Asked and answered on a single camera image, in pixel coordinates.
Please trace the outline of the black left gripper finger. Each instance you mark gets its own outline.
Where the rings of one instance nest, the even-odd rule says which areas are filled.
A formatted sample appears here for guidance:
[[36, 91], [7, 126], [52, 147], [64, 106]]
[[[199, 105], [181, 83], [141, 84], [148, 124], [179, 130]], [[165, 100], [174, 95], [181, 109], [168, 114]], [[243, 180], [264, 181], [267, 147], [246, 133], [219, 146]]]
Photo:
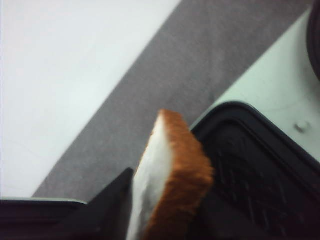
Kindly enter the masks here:
[[133, 173], [125, 169], [86, 206], [63, 220], [60, 229], [72, 240], [124, 240], [132, 211]]

